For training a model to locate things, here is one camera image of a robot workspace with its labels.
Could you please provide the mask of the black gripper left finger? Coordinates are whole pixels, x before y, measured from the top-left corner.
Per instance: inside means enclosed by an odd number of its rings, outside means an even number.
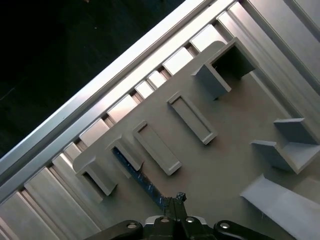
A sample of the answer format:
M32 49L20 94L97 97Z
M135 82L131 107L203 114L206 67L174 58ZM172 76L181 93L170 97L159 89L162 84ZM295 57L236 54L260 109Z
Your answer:
M142 225L136 220L124 220L94 235L96 240L172 240L177 226L175 199L162 201L163 215L153 216L151 223Z

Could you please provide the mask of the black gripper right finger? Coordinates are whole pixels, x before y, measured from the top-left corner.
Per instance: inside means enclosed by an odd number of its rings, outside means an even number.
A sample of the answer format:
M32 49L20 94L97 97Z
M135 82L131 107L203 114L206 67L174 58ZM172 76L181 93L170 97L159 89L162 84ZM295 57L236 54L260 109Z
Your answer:
M230 220L221 220L213 227L203 224L198 217L187 214L184 202L186 194L176 195L176 220L186 240L270 240L267 235L237 224Z

